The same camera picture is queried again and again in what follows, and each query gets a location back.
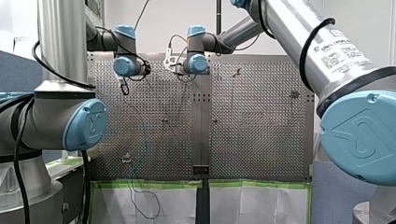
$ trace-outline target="metal hole panel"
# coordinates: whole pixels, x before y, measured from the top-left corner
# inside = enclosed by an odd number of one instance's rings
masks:
[[[211,178],[304,180],[307,95],[283,61],[212,62]]]
[[[128,80],[130,94],[123,96],[112,60],[95,55],[97,97],[108,112],[106,136],[92,163],[94,179],[191,179],[191,85],[163,69],[163,57],[142,55],[152,73],[139,82]],[[132,162],[122,163],[130,153]]]

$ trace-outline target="perforated metal panel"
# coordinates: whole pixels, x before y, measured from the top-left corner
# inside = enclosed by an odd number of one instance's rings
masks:
[[[210,177],[304,180],[313,96],[295,65],[286,56],[246,55],[212,63]]]
[[[112,55],[89,59],[97,97],[108,112],[106,136],[92,163],[93,178],[131,177],[135,164],[139,178],[190,179],[191,84],[163,69],[163,55],[141,56],[151,62],[152,74],[140,82],[129,80],[128,96],[122,95],[113,75]],[[133,162],[122,163],[127,153]]]
[[[95,179],[124,178],[140,163],[137,176],[146,179],[192,179],[197,164],[209,165],[209,178],[309,176],[314,98],[287,56],[212,57],[210,76],[184,84],[163,69],[163,54],[142,55],[153,73],[129,81],[129,96],[113,75],[112,55],[89,56],[109,115]],[[122,163],[128,152],[135,162]]]

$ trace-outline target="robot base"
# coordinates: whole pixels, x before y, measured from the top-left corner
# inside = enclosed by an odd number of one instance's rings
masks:
[[[20,161],[20,168],[29,198],[31,223],[62,224],[62,183],[51,181],[41,157]],[[12,162],[0,163],[0,223],[24,223],[21,190]]]
[[[54,181],[50,191],[30,200],[30,220],[32,224],[62,224],[62,206],[64,193],[62,184]],[[23,205],[1,208],[0,220],[2,224],[24,223]]]

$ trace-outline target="sticker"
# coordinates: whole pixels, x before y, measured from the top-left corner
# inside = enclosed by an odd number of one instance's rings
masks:
[[[343,77],[345,71],[351,67],[371,63],[341,32],[332,30],[332,33],[342,36],[313,45],[310,50],[311,55],[320,59],[318,65],[323,71]]]
[[[344,36],[344,33],[342,33],[342,32],[339,31],[339,30],[332,30],[332,33],[333,33],[334,35],[336,35],[336,36]]]

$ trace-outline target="light blue joint cap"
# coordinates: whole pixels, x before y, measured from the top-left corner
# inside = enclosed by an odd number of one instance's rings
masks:
[[[195,54],[190,57],[189,70],[193,74],[202,74],[206,71],[207,60],[203,54]]]
[[[120,77],[131,77],[135,75],[136,63],[127,57],[119,57],[113,63],[114,72]]]
[[[189,27],[188,37],[206,33],[206,28],[202,25],[192,25]]]
[[[64,129],[64,149],[87,150],[96,146],[106,131],[107,112],[98,99],[85,101],[67,122]]]
[[[347,174],[396,186],[396,92],[359,91],[334,102],[323,115],[321,143]]]
[[[130,37],[132,39],[136,39],[136,34],[134,32],[134,27],[130,26],[130,25],[117,25],[116,26],[116,32],[121,34],[121,35],[125,35],[127,37]]]
[[[243,7],[247,0],[231,0],[231,4],[235,7]]]

